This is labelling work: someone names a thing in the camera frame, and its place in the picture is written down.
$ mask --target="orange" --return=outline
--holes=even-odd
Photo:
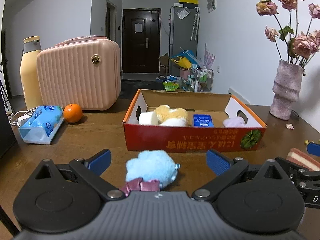
[[[70,123],[79,122],[82,118],[81,106],[77,104],[67,105],[63,110],[63,118]]]

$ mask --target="brown tabletop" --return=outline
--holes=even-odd
[[[104,148],[112,152],[111,166],[102,178],[116,187],[124,185],[125,163],[137,157],[137,152],[126,149],[122,120],[130,101],[118,99],[107,111],[84,113],[84,122],[78,125],[64,123],[51,145],[27,145],[14,128],[18,143],[0,159],[0,205],[11,219],[13,201],[26,179],[42,159],[50,158],[56,164],[68,163],[74,158],[89,158]],[[271,116],[266,106],[250,108],[268,125],[257,151],[226,153],[229,158],[243,157],[252,164],[262,164],[266,159],[281,156],[285,158],[293,147],[306,152],[305,139],[318,142],[320,135],[304,120],[282,121]],[[285,127],[292,123],[294,130]],[[177,180],[166,190],[185,190],[191,194],[195,189],[209,182],[215,174],[207,167],[205,153],[170,153],[176,163],[181,164]],[[298,231],[307,239],[319,240],[320,210],[307,208]],[[11,235],[0,223],[0,240]]]

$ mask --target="purple ceramic vase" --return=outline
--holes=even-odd
[[[303,68],[279,60],[279,67],[272,91],[275,93],[270,113],[282,120],[289,120],[292,104],[299,99]]]

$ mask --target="yellow thermos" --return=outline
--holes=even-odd
[[[27,109],[43,105],[37,75],[37,56],[41,51],[40,37],[23,41],[23,55],[20,66],[21,83]]]

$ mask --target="yellow bag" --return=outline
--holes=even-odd
[[[173,61],[175,64],[179,65],[180,67],[184,68],[184,69],[190,69],[191,68],[191,62],[186,58],[186,57],[178,57],[180,58],[179,61],[175,60],[175,59],[170,59],[171,61]]]

